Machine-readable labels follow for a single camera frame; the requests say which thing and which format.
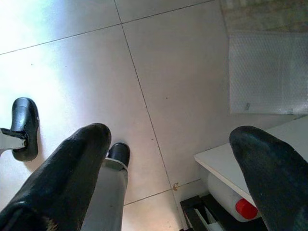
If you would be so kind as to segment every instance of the white shelf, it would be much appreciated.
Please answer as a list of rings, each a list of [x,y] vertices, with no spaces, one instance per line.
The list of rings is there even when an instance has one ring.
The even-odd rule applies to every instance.
[[[266,132],[287,142],[308,161],[308,116],[268,129]],[[255,204],[249,194],[244,176],[235,160],[230,144],[227,143],[199,153],[194,158],[239,195],[253,205]]]

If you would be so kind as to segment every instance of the white floor tile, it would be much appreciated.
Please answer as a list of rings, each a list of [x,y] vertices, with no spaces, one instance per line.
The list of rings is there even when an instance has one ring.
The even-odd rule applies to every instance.
[[[122,22],[190,6],[206,0],[115,0]]]
[[[124,206],[122,231],[179,231],[181,223],[172,192]]]
[[[184,230],[188,227],[186,225],[186,221],[184,218],[183,210],[181,208],[180,202],[192,198],[194,196],[207,194],[207,187],[202,183],[201,180],[196,180],[191,183],[182,185],[178,187],[176,190],[172,190],[175,201],[177,203],[177,207],[180,214],[180,219],[183,225]]]
[[[0,126],[13,101],[32,98],[40,117],[39,154],[0,158],[0,209],[26,178],[78,128],[106,124],[131,148],[126,203],[170,189],[121,26],[0,55]]]
[[[112,26],[114,0],[2,0],[0,53]]]
[[[172,185],[198,179],[194,154],[227,143],[238,126],[261,125],[263,115],[229,113],[218,1],[129,22],[124,30]]]

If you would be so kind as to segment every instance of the black metal rack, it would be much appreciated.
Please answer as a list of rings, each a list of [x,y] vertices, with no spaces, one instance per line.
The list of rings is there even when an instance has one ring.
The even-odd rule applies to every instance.
[[[204,222],[210,224],[213,218],[225,231],[268,231],[262,218],[239,222],[210,194],[203,197],[195,196],[181,201],[180,204],[189,227],[188,231],[210,231]]]

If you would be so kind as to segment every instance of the black leather shoe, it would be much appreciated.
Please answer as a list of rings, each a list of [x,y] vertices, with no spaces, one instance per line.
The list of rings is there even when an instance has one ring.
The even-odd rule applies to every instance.
[[[115,143],[109,150],[108,158],[121,161],[126,167],[128,167],[130,158],[130,150],[128,145],[120,142]]]

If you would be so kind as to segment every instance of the red cap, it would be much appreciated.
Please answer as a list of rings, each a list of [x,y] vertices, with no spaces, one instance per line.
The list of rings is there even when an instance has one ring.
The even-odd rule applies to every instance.
[[[247,220],[255,218],[258,214],[257,208],[245,199],[239,200],[235,205],[235,209],[243,216],[243,218],[246,218]]]

